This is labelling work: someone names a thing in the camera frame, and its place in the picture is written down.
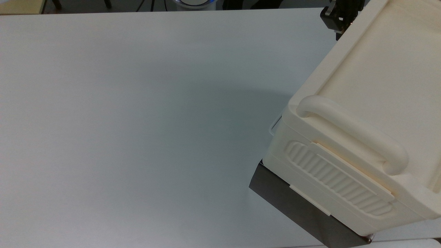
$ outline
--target container handle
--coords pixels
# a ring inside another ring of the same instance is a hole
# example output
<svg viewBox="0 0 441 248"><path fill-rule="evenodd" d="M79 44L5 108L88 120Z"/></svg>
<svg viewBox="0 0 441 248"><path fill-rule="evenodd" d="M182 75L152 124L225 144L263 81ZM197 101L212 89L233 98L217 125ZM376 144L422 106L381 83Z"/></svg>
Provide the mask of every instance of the container handle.
<svg viewBox="0 0 441 248"><path fill-rule="evenodd" d="M317 114L381 154L387 160L383 170L390 176L400 174L409 163L407 151L400 143L328 98L307 96L300 101L296 113L301 118Z"/></svg>

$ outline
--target plastic storage box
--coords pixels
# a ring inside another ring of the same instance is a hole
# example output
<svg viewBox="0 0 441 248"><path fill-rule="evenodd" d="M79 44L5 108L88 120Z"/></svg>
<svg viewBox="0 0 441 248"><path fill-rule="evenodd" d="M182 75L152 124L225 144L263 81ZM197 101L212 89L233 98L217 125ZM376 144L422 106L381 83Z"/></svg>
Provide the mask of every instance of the plastic storage box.
<svg viewBox="0 0 441 248"><path fill-rule="evenodd" d="M263 159L359 235L441 217L441 1L372 0Z"/></svg>

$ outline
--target floor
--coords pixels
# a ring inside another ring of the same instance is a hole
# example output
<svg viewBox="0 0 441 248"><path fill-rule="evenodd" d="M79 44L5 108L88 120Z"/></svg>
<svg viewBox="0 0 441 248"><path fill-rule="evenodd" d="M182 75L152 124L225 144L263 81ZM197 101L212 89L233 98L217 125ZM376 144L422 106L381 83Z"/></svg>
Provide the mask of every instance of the floor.
<svg viewBox="0 0 441 248"><path fill-rule="evenodd" d="M217 10L222 10L224 0L216 2ZM71 13L105 13L105 12L135 12L139 6L140 12L150 11L152 0L111 0L112 8L106 8L104 0L60 0L63 8L55 9L51 0L46 1L43 14L71 14ZM250 7L257 0L244 0L243 9ZM176 11L176 4L173 0L155 0L153 11L165 11L165 4L168 11ZM329 4L328 0L284 0L280 8L318 8Z"/></svg>

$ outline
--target white tabletop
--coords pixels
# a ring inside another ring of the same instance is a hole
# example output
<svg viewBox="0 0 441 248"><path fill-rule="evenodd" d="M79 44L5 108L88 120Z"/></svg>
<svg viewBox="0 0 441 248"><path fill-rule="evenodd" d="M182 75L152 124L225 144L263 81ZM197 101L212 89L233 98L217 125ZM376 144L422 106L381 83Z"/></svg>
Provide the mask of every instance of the white tabletop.
<svg viewBox="0 0 441 248"><path fill-rule="evenodd" d="M248 184L320 11L0 16L0 247L319 245Z"/></svg>

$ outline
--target metal base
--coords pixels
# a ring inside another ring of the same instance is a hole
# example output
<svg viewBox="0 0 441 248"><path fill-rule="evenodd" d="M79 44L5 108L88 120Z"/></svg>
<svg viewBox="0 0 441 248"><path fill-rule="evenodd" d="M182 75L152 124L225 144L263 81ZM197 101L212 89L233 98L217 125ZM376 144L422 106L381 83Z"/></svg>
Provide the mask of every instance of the metal base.
<svg viewBox="0 0 441 248"><path fill-rule="evenodd" d="M290 189L289 184L267 169L262 161L249 187L329 248L366 245L374 237L373 234L360 236L333 216L323 213Z"/></svg>

